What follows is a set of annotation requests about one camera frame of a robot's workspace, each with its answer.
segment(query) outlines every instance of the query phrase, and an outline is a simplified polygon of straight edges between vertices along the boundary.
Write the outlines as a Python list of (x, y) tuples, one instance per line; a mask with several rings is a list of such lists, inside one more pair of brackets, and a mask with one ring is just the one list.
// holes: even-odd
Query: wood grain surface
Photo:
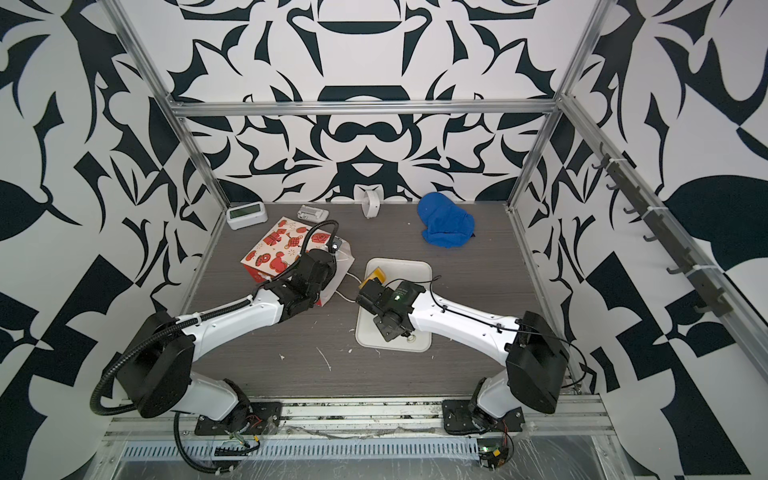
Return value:
[[(191, 311), (250, 293), (254, 281), (240, 260), (281, 217), (296, 218), (299, 206), (268, 204), (266, 223), (237, 231), (224, 227)], [(541, 312), (502, 203), (463, 204), (475, 217), (476, 237), (451, 249), (424, 241), (424, 224), (414, 204), (384, 204), (370, 220), (360, 205), (319, 207), (339, 221), (339, 236), (349, 242), (355, 257), (350, 272), (357, 276), (362, 277), (373, 257), (421, 260), (442, 275), (435, 291), (450, 300), (503, 315)], [(339, 288), (349, 298), (356, 290), (349, 276)], [(362, 347), (355, 340), (357, 310), (356, 304), (334, 296), (323, 307), (220, 346), (195, 362), (194, 369), (214, 379), (232, 379), (249, 396), (326, 397), (470, 395), (480, 378), (503, 368), (439, 335), (432, 335), (432, 346), (423, 353)]]

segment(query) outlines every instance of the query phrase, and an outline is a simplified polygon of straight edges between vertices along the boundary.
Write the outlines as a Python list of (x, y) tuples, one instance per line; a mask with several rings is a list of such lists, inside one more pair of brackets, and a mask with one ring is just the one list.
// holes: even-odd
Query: white tape roll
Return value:
[(366, 196), (362, 199), (362, 214), (366, 218), (374, 218), (379, 214), (379, 195), (373, 190), (366, 190)]

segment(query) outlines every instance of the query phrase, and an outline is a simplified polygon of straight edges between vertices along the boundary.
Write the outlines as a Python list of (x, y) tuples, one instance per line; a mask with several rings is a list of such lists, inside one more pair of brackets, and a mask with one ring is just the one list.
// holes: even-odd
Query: abstract pattern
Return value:
[(768, 385), (595, 164), (563, 117), (517, 205), (555, 320), (587, 355), (584, 386), (636, 474), (761, 478)]
[(574, 93), (768, 317), (768, 10), (620, 0)]
[(0, 477), (63, 478), (109, 421), (102, 370), (178, 311), (220, 209), (93, 0), (4, 1), (0, 58)]
[(506, 200), (543, 114), (189, 119), (231, 201)]
[(552, 98), (594, 0), (126, 0), (178, 101)]

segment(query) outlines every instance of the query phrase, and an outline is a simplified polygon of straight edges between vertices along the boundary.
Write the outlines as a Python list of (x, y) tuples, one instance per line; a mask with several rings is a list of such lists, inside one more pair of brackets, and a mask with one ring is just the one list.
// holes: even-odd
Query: black and white patterned wall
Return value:
[(198, 117), (190, 129), (232, 201), (385, 201), (439, 191), (506, 200), (543, 114)]
[(594, 0), (126, 0), (180, 101), (551, 98)]
[(93, 0), (0, 2), (0, 118), (0, 477), (82, 475), (93, 386), (220, 207)]
[[(620, 0), (577, 100), (768, 315), (768, 9)], [(640, 478), (764, 478), (768, 385), (567, 119), (518, 205), (565, 335)]]

